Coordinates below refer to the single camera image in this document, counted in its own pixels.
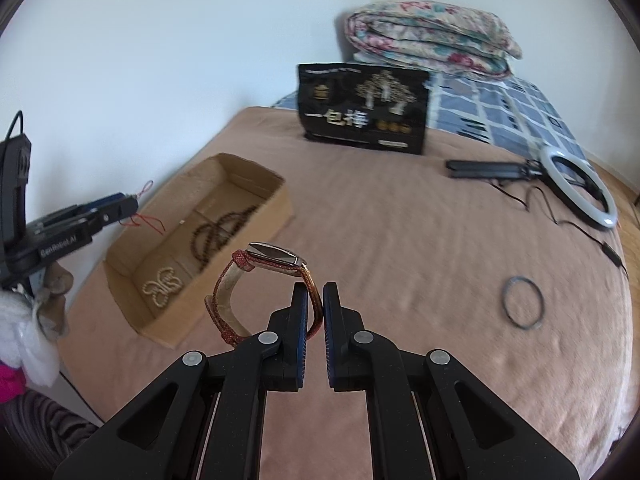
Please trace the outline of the white gloved left hand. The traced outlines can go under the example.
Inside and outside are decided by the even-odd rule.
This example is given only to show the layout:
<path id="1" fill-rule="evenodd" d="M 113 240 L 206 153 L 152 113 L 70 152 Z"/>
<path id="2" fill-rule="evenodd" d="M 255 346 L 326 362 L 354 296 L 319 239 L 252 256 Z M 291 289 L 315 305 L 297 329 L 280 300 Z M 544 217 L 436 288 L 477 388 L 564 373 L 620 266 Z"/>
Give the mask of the white gloved left hand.
<path id="1" fill-rule="evenodd" d="M 58 341 L 68 332 L 66 294 L 74 277 L 55 262 L 37 278 L 34 296 L 22 285 L 1 291 L 1 362 L 33 385 L 51 387 L 61 371 Z"/>

